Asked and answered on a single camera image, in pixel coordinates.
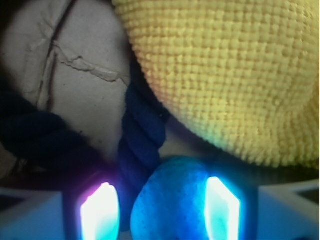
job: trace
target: twisted rope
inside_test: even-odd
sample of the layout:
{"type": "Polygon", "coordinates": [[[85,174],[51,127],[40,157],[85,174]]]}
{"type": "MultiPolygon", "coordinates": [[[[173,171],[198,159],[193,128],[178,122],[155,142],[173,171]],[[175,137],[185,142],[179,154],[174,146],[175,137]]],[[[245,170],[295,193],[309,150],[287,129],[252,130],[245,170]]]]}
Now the twisted rope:
{"type": "MultiPolygon", "coordinates": [[[[159,148],[166,140],[169,112],[145,81],[137,60],[130,65],[131,84],[118,146],[117,191],[121,229],[130,228],[134,202],[149,177],[161,164],[159,148]]],[[[68,170],[102,162],[99,152],[61,117],[38,111],[0,81],[0,142],[5,149],[47,170],[68,170]]]]}
{"type": "Polygon", "coordinates": [[[83,136],[61,117],[38,111],[0,79],[0,142],[6,150],[47,170],[68,170],[102,162],[83,136]]]}
{"type": "Polygon", "coordinates": [[[156,168],[161,164],[159,148],[166,140],[170,114],[149,88],[137,60],[130,65],[131,83],[125,95],[123,136],[118,146],[118,194],[121,230],[130,228],[135,200],[156,168]]]}

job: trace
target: yellow knitted fabric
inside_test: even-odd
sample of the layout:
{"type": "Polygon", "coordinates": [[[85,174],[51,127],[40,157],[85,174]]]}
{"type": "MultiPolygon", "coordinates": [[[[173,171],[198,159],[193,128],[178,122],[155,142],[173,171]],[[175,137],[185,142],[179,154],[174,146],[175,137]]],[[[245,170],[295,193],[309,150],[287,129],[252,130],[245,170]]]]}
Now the yellow knitted fabric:
{"type": "Polygon", "coordinates": [[[113,0],[146,80],[250,163],[319,162],[319,0],[113,0]]]}

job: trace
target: blue felt ball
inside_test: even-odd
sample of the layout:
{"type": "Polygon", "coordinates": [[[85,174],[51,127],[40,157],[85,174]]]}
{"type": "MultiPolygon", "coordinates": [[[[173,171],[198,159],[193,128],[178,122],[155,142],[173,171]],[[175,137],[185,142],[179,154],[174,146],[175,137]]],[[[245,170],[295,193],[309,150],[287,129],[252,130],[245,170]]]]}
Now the blue felt ball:
{"type": "Polygon", "coordinates": [[[138,196],[131,215],[134,240],[209,239],[204,209],[208,172],[199,160],[162,164],[138,196]]]}

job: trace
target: textured fabric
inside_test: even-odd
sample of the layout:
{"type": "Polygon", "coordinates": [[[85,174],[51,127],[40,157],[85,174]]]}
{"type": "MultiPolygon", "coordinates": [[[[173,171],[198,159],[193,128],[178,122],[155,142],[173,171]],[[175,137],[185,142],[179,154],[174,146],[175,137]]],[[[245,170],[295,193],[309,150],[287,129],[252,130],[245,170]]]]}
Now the textured fabric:
{"type": "Polygon", "coordinates": [[[250,163],[319,163],[319,1],[113,0],[150,88],[250,163]]]}

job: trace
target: blue led light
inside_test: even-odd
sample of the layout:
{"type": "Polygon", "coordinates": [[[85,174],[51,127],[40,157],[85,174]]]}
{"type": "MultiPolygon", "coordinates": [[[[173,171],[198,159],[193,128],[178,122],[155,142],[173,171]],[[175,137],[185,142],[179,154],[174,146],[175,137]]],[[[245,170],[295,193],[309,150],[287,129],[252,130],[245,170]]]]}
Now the blue led light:
{"type": "Polygon", "coordinates": [[[120,226],[120,207],[115,187],[101,186],[87,198],[81,209],[83,240],[116,240],[120,226]]]}
{"type": "Polygon", "coordinates": [[[218,177],[210,177],[206,183],[205,226],[211,240],[238,240],[239,199],[218,177]]]}

